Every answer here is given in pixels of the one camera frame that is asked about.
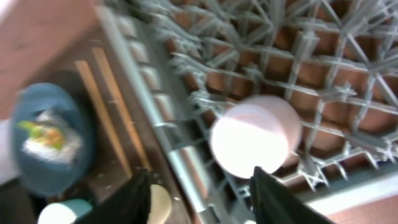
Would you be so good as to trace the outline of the dark blue plate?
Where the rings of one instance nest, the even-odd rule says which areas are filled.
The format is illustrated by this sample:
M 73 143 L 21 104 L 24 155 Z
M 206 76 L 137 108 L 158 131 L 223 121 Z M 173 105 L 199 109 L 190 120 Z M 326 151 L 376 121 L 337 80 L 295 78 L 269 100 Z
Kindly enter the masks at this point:
M 79 181 L 93 162 L 95 125 L 80 95 L 52 83 L 25 88 L 11 118 L 11 146 L 21 182 L 52 197 Z

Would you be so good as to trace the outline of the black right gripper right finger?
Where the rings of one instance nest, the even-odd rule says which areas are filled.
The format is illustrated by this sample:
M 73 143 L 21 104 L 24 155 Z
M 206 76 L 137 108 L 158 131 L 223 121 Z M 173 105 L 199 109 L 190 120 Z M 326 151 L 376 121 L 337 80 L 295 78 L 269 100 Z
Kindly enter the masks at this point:
M 252 210 L 259 224 L 332 224 L 303 204 L 291 191 L 260 167 L 250 178 Z

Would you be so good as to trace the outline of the yellow green snack wrapper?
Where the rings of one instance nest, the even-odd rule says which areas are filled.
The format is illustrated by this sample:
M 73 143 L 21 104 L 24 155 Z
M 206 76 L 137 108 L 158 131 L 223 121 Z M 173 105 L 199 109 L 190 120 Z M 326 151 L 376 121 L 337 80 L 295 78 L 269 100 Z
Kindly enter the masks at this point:
M 54 125 L 23 120 L 18 122 L 17 127 L 28 132 L 28 140 L 58 151 L 62 149 L 66 141 L 63 131 Z

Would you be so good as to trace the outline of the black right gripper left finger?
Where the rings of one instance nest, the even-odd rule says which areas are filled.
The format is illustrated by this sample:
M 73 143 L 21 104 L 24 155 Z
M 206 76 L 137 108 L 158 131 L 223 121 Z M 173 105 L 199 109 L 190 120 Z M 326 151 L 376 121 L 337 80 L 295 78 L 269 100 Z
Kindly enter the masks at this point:
M 139 169 L 117 192 L 75 223 L 146 224 L 150 214 L 150 195 L 150 172 Z

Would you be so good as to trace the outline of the light blue bowl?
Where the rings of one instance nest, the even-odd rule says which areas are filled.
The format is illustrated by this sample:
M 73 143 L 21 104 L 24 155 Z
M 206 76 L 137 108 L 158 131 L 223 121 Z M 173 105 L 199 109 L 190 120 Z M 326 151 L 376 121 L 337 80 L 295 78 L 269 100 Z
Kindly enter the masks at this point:
M 72 199 L 47 205 L 38 217 L 38 224 L 71 224 L 93 209 L 82 199 Z

